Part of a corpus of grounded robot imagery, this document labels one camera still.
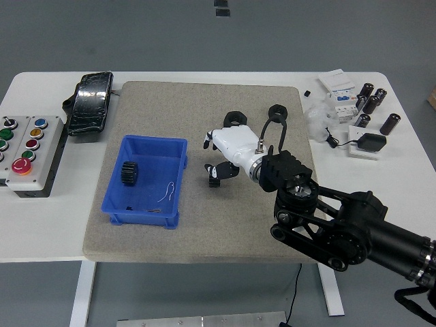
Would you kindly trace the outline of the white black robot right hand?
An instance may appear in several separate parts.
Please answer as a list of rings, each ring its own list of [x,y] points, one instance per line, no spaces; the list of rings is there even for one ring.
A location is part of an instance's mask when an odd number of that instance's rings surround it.
[[[239,169],[254,182],[259,181],[262,158],[266,155],[263,142],[247,125],[223,127],[209,131],[204,139],[204,148],[210,143],[219,150],[227,161],[216,166],[205,165],[210,177],[227,179],[236,176]]]

